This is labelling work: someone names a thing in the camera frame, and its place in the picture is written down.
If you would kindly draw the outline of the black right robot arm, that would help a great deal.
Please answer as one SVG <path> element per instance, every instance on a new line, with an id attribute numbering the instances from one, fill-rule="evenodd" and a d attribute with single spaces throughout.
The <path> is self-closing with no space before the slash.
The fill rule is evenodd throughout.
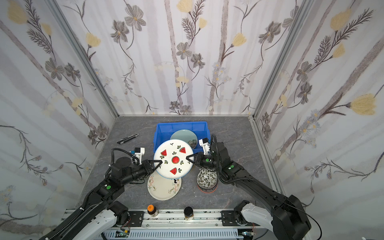
<path id="1" fill-rule="evenodd" d="M 242 189 L 262 204 L 257 207 L 242 201 L 234 208 L 232 220 L 238 225 L 259 225 L 274 233 L 279 240 L 302 240 L 312 228 L 301 201 L 286 197 L 255 179 L 244 167 L 231 160 L 222 142 L 211 143 L 208 154 L 198 152 L 186 157 L 190 163 L 217 172 L 226 185 Z"/>

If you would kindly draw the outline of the green floral plate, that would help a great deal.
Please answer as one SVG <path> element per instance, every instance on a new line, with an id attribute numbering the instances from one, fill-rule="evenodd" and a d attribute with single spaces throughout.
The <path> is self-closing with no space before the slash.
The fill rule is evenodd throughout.
<path id="1" fill-rule="evenodd" d="M 197 135 L 190 130 L 179 130 L 171 135 L 171 140 L 181 140 L 195 149 L 198 143 Z"/>

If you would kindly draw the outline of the watermelon pattern white plate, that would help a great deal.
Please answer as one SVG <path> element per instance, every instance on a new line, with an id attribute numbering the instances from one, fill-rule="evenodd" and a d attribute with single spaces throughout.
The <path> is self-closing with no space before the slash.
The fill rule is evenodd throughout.
<path id="1" fill-rule="evenodd" d="M 165 141 L 154 154 L 154 160 L 162 161 L 157 172 L 166 179 L 180 179 L 192 169 L 193 164 L 187 160 L 187 156 L 193 154 L 193 149 L 182 140 Z"/>

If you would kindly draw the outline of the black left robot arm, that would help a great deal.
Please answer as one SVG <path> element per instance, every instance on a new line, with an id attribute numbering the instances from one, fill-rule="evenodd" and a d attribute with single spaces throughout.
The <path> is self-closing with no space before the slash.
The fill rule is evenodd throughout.
<path id="1" fill-rule="evenodd" d="M 118 225 L 126 226 L 131 220 L 129 209 L 117 198 L 125 191 L 125 185 L 143 180 L 163 163 L 161 160 L 143 160 L 140 165 L 136 165 L 135 160 L 135 156 L 113 160 L 104 179 L 86 195 L 80 207 L 41 239 L 73 240 L 103 211 L 110 211 Z"/>

